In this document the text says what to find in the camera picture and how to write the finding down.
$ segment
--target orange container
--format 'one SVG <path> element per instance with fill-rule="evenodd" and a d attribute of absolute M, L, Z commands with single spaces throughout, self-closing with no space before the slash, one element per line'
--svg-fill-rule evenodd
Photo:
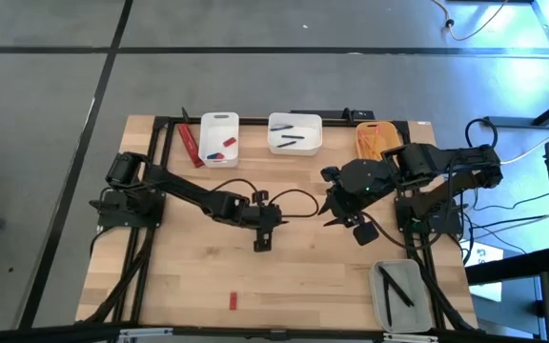
<path fill-rule="evenodd" d="M 355 146 L 358 158 L 380 161 L 383 151 L 400 145 L 397 129 L 389 122 L 375 121 L 357 125 Z"/>

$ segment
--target wooden table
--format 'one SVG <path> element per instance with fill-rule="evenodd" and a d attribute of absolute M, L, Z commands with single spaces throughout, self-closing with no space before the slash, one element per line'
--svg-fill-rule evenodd
<path fill-rule="evenodd" d="M 146 153 L 153 119 L 130 116 L 120 151 Z M 435 143 L 430 123 L 409 122 L 409 128 L 413 142 Z M 198 140 L 199 126 L 193 125 L 192 131 Z M 175 130 L 169 170 L 207 189 L 236 177 L 268 190 L 271 197 L 300 188 L 322 204 L 330 184 L 323 181 L 320 170 L 341 167 L 356 158 L 355 128 L 323 128 L 323 146 L 313 157 L 273 155 L 266 135 L 265 126 L 241 126 L 237 168 L 196 169 Z M 226 189 L 251 194 L 242 183 Z M 391 194 L 367 211 L 402 241 L 396 229 L 393 198 Z M 287 214 L 315 209 L 311 199 L 299 193 L 286 194 L 277 203 Z M 360 247 L 351 230 L 340 225 L 323 227 L 332 218 L 325 213 L 292 219 L 274 229 L 271 252 L 256 253 L 254 231 L 215 223 L 199 208 L 169 196 L 153 245 L 140 324 L 381 330 L 372 308 L 367 271 L 378 260 L 405 258 L 405 251 L 382 236 Z M 112 230 L 97 241 L 77 319 L 92 314 L 118 281 L 129 231 Z M 458 247 L 442 237 L 432 250 L 439 286 L 464 319 L 476 325 Z M 236 311 L 229 310 L 231 292 L 238 293 Z M 129 317 L 132 295 L 133 285 L 125 318 Z"/>

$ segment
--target small red object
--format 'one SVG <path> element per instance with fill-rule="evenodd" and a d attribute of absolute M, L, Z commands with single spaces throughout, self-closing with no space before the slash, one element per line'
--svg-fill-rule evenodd
<path fill-rule="evenodd" d="M 236 292 L 230 292 L 230 310 L 231 311 L 236 310 L 236 299 L 237 299 Z"/>
<path fill-rule="evenodd" d="M 234 144 L 234 142 L 236 142 L 236 138 L 234 138 L 234 137 L 228 138 L 228 139 L 224 142 L 224 147 L 230 147 L 232 144 Z"/>

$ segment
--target gray tray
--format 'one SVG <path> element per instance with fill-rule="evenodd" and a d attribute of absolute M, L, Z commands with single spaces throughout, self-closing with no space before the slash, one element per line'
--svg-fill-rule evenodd
<path fill-rule="evenodd" d="M 415 306 L 407 307 L 390 286 L 391 326 L 387 322 L 384 284 L 382 275 L 377 269 L 378 266 L 384 268 L 415 303 Z M 374 313 L 385 331 L 389 333 L 422 333 L 431 329 L 431 312 L 417 262 L 410 259 L 378 261 L 370 269 L 369 277 Z"/>

